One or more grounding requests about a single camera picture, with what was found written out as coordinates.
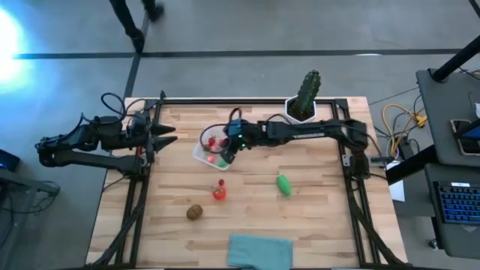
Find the person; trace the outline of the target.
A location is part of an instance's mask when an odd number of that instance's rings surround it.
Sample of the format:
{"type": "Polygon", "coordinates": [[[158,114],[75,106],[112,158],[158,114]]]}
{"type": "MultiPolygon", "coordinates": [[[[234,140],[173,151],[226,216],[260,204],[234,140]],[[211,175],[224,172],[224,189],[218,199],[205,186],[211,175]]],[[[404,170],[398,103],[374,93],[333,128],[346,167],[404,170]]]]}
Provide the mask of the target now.
{"type": "MultiPolygon", "coordinates": [[[[164,4],[157,3],[155,0],[140,0],[151,23],[156,23],[164,15],[164,4]]],[[[126,4],[126,0],[109,0],[109,3],[121,25],[125,34],[130,38],[136,53],[141,53],[145,44],[143,32],[136,27],[131,16],[131,12],[126,4]]]]}

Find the green toy pea pod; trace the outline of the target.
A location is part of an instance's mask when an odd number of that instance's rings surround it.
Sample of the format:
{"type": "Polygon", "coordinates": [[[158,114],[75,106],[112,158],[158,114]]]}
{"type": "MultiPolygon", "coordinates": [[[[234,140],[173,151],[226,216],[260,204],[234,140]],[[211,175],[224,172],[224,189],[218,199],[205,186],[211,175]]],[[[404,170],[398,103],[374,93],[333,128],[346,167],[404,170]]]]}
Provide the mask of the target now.
{"type": "Polygon", "coordinates": [[[280,192],[287,197],[292,194],[290,181],[285,175],[279,175],[277,177],[277,187],[279,188],[280,192]]]}

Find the white plant pot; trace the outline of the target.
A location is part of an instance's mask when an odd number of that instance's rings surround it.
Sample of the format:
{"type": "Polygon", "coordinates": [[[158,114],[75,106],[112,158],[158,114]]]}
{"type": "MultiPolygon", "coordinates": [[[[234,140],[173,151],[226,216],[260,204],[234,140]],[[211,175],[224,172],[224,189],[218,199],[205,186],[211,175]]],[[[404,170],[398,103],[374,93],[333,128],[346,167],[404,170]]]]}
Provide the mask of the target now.
{"type": "Polygon", "coordinates": [[[311,113],[309,116],[302,116],[301,118],[296,118],[291,113],[291,108],[293,107],[294,102],[297,99],[297,95],[290,97],[285,100],[284,103],[284,113],[285,116],[289,119],[292,124],[304,124],[308,122],[312,122],[317,117],[317,103],[314,101],[311,107],[311,113]]]}

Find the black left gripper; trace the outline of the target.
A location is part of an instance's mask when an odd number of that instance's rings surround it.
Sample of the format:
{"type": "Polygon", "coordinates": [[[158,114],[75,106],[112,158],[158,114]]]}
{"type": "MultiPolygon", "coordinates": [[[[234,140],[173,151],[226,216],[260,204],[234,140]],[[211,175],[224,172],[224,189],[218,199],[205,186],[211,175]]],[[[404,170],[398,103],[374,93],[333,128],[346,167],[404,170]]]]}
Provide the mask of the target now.
{"type": "Polygon", "coordinates": [[[178,139],[177,136],[162,137],[160,135],[172,133],[175,130],[174,127],[158,123],[151,124],[149,120],[145,119],[134,119],[130,125],[131,134],[141,139],[138,146],[144,151],[147,164],[151,164],[154,161],[154,152],[159,152],[178,139]]]}

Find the white paper sheet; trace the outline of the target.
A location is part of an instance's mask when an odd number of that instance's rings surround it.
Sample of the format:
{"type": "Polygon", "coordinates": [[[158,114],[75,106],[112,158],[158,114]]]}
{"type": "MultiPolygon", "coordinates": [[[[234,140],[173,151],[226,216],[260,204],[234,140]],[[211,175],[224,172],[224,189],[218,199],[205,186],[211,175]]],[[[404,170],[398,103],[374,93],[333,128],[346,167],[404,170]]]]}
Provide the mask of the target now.
{"type": "MultiPolygon", "coordinates": [[[[398,160],[393,160],[391,163],[388,163],[386,166],[387,170],[397,166],[401,162],[398,160]]],[[[404,182],[402,180],[389,185],[391,199],[397,202],[405,202],[405,193],[404,193],[404,182]]]]}

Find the grey side desk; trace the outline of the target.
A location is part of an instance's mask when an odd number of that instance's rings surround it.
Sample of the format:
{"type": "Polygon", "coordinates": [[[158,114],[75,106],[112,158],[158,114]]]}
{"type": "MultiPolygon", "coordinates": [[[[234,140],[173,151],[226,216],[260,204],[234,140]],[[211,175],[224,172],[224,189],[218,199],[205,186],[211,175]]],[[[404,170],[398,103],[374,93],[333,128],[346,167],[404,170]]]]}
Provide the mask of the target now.
{"type": "Polygon", "coordinates": [[[450,121],[472,120],[468,97],[479,81],[465,73],[453,73],[436,82],[430,70],[416,72],[418,86],[430,126],[433,145],[386,171],[390,185],[419,171],[424,172],[427,202],[433,208],[433,226],[440,248],[451,257],[480,260],[480,225],[446,223],[441,199],[434,185],[442,182],[480,185],[480,157],[467,157],[455,145],[450,121]]]}

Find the green cactus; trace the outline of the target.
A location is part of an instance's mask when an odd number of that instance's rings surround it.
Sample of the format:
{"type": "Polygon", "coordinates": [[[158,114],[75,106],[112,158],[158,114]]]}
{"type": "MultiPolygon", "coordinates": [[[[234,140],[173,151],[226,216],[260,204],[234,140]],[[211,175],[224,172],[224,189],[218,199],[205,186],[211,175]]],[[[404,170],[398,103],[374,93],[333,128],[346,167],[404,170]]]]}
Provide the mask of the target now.
{"type": "Polygon", "coordinates": [[[312,103],[320,90],[320,86],[320,72],[318,70],[309,71],[303,79],[297,93],[297,99],[291,108],[291,113],[296,118],[300,119],[302,116],[310,115],[312,103]]]}

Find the blue backlit keyboard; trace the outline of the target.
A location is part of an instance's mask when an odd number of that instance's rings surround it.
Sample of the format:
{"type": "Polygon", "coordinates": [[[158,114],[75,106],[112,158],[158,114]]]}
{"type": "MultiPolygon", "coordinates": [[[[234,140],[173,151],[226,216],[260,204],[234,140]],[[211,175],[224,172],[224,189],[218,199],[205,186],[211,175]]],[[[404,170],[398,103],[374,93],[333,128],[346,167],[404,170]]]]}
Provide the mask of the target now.
{"type": "Polygon", "coordinates": [[[480,226],[480,184],[435,181],[433,189],[444,223],[480,226]]]}

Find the smartphone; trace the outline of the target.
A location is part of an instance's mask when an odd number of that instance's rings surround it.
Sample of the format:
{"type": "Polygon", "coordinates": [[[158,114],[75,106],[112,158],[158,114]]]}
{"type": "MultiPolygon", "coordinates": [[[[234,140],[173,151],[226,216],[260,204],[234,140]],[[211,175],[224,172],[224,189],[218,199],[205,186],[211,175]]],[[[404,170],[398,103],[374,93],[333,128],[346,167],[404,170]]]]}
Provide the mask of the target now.
{"type": "Polygon", "coordinates": [[[466,156],[480,156],[480,118],[475,121],[453,119],[450,124],[460,153],[466,156]]]}

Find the black aluminium table frame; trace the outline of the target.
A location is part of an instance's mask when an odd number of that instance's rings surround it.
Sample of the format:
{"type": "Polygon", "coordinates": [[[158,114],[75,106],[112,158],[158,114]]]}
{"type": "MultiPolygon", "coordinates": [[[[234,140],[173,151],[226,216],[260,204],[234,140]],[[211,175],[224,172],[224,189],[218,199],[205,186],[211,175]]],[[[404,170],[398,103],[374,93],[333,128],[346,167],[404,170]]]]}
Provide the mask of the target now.
{"type": "Polygon", "coordinates": [[[353,153],[329,138],[240,151],[227,170],[193,157],[207,127],[222,125],[240,108],[249,122],[284,111],[282,97],[162,97],[158,122],[178,139],[160,151],[145,181],[106,176],[87,270],[223,270],[233,234],[293,241],[293,267],[405,269],[407,258],[389,186],[380,166],[350,175],[353,153]],[[277,177],[292,187],[283,195],[277,177]],[[226,198],[214,188],[224,180],[226,198]],[[187,210],[203,214],[188,220],[187,210]]]}

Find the clear plastic tupperware container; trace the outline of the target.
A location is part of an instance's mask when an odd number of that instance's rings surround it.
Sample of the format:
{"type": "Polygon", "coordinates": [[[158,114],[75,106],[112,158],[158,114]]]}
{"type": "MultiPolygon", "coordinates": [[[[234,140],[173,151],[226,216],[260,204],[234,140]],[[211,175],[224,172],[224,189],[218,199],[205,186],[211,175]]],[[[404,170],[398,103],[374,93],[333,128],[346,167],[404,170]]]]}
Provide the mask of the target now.
{"type": "Polygon", "coordinates": [[[219,167],[218,164],[220,161],[223,161],[221,158],[221,151],[225,149],[224,147],[220,146],[220,140],[227,138],[224,133],[225,126],[223,124],[214,124],[212,126],[207,127],[202,133],[199,135],[198,143],[193,149],[193,157],[204,164],[207,164],[211,167],[214,167],[218,170],[227,170],[229,168],[229,164],[226,167],[219,167]],[[214,137],[216,139],[216,143],[213,146],[209,146],[208,139],[214,137]],[[208,156],[214,156],[214,163],[210,163],[207,160],[208,156]]]}

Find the black pole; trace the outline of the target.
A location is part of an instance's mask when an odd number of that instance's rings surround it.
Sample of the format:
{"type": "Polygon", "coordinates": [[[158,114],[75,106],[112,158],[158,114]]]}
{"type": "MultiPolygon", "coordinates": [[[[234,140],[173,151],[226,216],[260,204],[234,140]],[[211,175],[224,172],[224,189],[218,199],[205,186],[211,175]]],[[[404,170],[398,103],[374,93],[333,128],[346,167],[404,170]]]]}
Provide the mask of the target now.
{"type": "Polygon", "coordinates": [[[439,69],[430,72],[430,77],[438,82],[443,82],[450,74],[468,62],[473,56],[480,53],[480,35],[468,43],[463,49],[449,59],[439,69]]]}

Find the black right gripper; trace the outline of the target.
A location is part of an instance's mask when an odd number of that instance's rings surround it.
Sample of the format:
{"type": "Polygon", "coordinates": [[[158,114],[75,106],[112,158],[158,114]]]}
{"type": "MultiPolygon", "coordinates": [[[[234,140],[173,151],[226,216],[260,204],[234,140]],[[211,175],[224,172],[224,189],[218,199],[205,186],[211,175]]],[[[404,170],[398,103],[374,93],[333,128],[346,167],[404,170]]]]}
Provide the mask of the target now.
{"type": "Polygon", "coordinates": [[[227,136],[226,132],[228,124],[223,129],[226,138],[229,139],[229,144],[220,152],[220,156],[227,164],[232,163],[232,160],[235,159],[238,151],[258,146],[260,140],[263,138],[264,130],[261,124],[251,123],[247,120],[242,121],[242,132],[239,136],[227,136]]]}

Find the teal cloth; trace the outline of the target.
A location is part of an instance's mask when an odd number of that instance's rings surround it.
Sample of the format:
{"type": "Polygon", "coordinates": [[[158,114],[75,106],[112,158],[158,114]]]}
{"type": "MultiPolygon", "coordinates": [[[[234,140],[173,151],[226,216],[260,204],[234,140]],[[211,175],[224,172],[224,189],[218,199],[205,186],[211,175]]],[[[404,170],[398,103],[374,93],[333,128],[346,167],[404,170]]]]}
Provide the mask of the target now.
{"type": "Polygon", "coordinates": [[[227,265],[247,270],[290,270],[293,267],[293,241],[255,235],[229,237],[227,265]]]}

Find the brown toy potato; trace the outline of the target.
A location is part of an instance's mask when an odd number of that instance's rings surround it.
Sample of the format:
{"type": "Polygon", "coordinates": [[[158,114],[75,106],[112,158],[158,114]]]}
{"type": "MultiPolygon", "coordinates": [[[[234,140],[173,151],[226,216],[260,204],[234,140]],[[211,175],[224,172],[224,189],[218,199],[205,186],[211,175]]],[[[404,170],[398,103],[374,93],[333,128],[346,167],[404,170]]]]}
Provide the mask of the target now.
{"type": "Polygon", "coordinates": [[[186,217],[190,221],[195,221],[203,215],[203,208],[201,205],[192,205],[186,212],[186,217]]]}

